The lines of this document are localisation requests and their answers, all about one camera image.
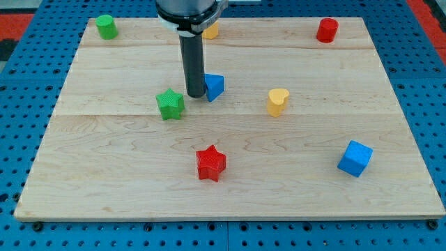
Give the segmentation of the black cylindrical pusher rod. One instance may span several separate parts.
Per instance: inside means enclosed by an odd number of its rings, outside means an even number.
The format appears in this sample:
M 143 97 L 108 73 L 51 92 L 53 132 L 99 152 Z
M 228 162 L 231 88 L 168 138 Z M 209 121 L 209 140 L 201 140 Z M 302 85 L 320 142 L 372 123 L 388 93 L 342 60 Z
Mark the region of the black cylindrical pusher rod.
M 200 98 L 206 92 L 202 36 L 180 36 L 179 41 L 187 94 Z

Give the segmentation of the yellow block behind arm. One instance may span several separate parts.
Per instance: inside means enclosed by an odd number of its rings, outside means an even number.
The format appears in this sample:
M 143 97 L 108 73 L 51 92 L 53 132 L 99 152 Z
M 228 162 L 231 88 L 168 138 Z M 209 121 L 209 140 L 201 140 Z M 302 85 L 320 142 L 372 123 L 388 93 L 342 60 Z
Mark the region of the yellow block behind arm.
M 202 37 L 207 40 L 212 40 L 219 36 L 219 23 L 215 22 L 202 33 Z

